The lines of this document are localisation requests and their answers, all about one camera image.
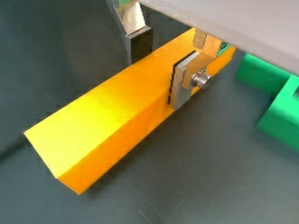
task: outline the white panel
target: white panel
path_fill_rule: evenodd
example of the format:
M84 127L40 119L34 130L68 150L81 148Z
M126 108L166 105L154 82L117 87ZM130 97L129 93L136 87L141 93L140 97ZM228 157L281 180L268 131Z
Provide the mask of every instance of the white panel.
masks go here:
M138 0L138 2L299 74L299 1Z

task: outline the orange block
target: orange block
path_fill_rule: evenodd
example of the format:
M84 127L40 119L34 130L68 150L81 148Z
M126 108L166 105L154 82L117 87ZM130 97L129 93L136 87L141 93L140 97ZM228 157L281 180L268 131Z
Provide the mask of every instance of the orange block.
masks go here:
M173 112L166 104L173 64L195 49L180 37L86 92L24 134L53 176L81 194ZM207 68L215 74L235 47Z

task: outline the metal bracket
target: metal bracket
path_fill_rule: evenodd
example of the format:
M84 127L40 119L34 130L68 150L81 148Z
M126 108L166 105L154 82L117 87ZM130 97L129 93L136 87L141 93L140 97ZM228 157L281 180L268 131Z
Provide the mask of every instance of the metal bracket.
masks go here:
M173 109L191 99L195 87L204 89L209 85L211 76L205 73L205 67L217 57L221 41L196 30L192 43L199 51L193 51L173 65L168 101Z
M132 0L106 0L109 11L121 31L128 65L152 52L153 30L145 25L140 3Z

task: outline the screw head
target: screw head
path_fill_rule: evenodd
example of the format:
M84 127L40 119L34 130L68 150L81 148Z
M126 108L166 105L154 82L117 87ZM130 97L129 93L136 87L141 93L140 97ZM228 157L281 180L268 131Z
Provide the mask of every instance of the screw head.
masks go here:
M207 88L211 83L211 76L205 73L204 70L200 70L196 74L191 77L191 84L200 89Z

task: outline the gray surface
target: gray surface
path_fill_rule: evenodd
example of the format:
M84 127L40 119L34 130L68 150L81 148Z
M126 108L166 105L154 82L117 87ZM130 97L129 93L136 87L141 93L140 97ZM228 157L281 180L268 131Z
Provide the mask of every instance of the gray surface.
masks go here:
M138 2L299 75L299 1Z
M299 155L255 130L269 99L237 62L81 196L24 146L0 163L0 223L296 224Z
M56 102L49 103L44 89L65 104L64 95L76 97L76 90L101 82L125 64L120 33L108 9L100 8L104 4L25 2L9 1L0 7L14 34L10 45L1 44L9 62L2 63L1 76L10 81L6 91L1 88L0 105L9 109L0 110L1 132L54 111ZM54 40L60 34L50 32L58 21L48 22L53 25L42 21L38 29L22 21L32 15L28 7L37 7L33 12L49 21L54 7L64 9L57 20L68 21L66 42ZM158 14L148 17L158 46L185 27ZM50 41L57 41L56 47L45 47ZM69 54L61 53L66 46ZM14 142L17 151L0 159L0 223L297 223L299 155L255 130L269 98L235 81L239 60L240 53L207 91L192 97L81 196L52 177L30 145ZM17 137L17 131L6 131L1 138Z

